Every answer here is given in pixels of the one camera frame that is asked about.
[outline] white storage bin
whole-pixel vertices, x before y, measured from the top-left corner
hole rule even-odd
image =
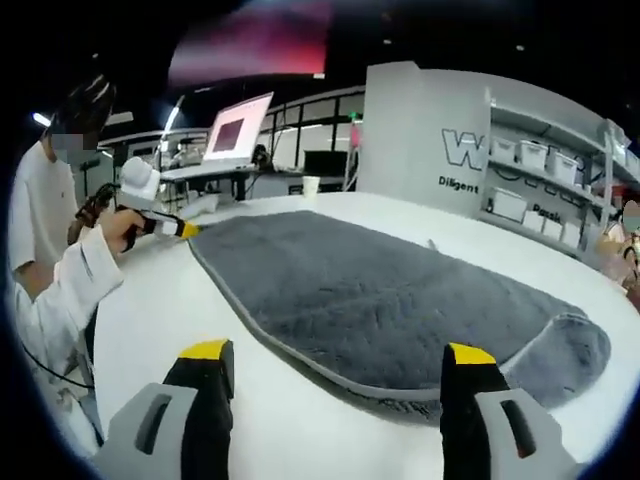
[[[547,170],[557,180],[573,185],[576,181],[578,161],[552,148],[547,158]]]
[[[578,245],[580,245],[580,227],[570,222],[565,223],[562,229],[561,240],[562,243],[570,247],[578,248]]]
[[[527,210],[524,213],[524,220],[522,224],[533,230],[534,232],[542,232],[542,226],[544,225],[544,217],[539,215],[538,212],[533,210]]]
[[[545,218],[542,233],[554,240],[560,240],[560,236],[562,235],[562,224]]]
[[[516,161],[516,144],[503,138],[493,137],[491,139],[491,157],[498,162]]]
[[[522,140],[518,145],[518,158],[525,167],[544,170],[547,163],[547,150],[545,145]]]
[[[517,193],[494,187],[489,193],[487,211],[522,223],[527,201]]]

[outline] ceiling light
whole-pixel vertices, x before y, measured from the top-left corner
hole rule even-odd
[[[176,106],[173,107],[173,110],[171,110],[171,113],[169,114],[169,118],[167,118],[167,123],[165,123],[164,125],[164,132],[162,133],[163,139],[171,131],[173,122],[175,121],[176,117],[178,116],[178,113],[180,112],[180,105],[182,105],[183,100],[184,100],[184,95],[182,95],[178,99],[178,103],[176,103]]]
[[[51,120],[49,120],[47,117],[45,117],[40,113],[34,113],[32,117],[36,122],[38,122],[43,127],[48,127],[49,125],[51,125]]]
[[[133,113],[131,112],[120,112],[112,114],[108,119],[106,126],[109,125],[118,125],[119,123],[127,123],[133,122]]]

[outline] dark hair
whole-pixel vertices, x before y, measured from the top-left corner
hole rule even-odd
[[[47,133],[100,132],[116,98],[116,88],[104,75],[76,87],[58,107]]]

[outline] window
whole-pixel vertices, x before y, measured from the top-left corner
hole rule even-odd
[[[273,128],[273,114],[266,115],[264,120],[262,121],[262,126],[260,127],[261,132],[271,131]]]
[[[286,168],[296,166],[296,143],[298,129],[288,128],[276,133],[274,139],[273,163]]]
[[[335,115],[336,99],[321,100],[319,102],[308,103],[304,106],[302,120],[318,120],[322,118],[332,118]]]
[[[300,121],[300,106],[287,107],[286,110],[278,112],[276,118],[276,128],[283,125],[296,125]]]
[[[304,166],[304,152],[306,150],[331,150],[332,125],[312,125],[302,127],[300,132],[299,166]]]
[[[351,112],[364,112],[364,94],[340,98],[340,116],[349,115]]]
[[[351,124],[341,123],[336,130],[336,147],[338,152],[349,151],[349,145],[351,144]]]

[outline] white lab coat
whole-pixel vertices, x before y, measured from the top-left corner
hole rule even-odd
[[[50,370],[63,374],[81,332],[98,302],[122,283],[118,269],[96,226],[70,246],[55,265],[54,281],[35,301],[10,277],[8,305],[15,308],[16,330],[24,347]],[[68,390],[27,356],[31,371],[61,433],[82,456],[97,451],[94,429]]]

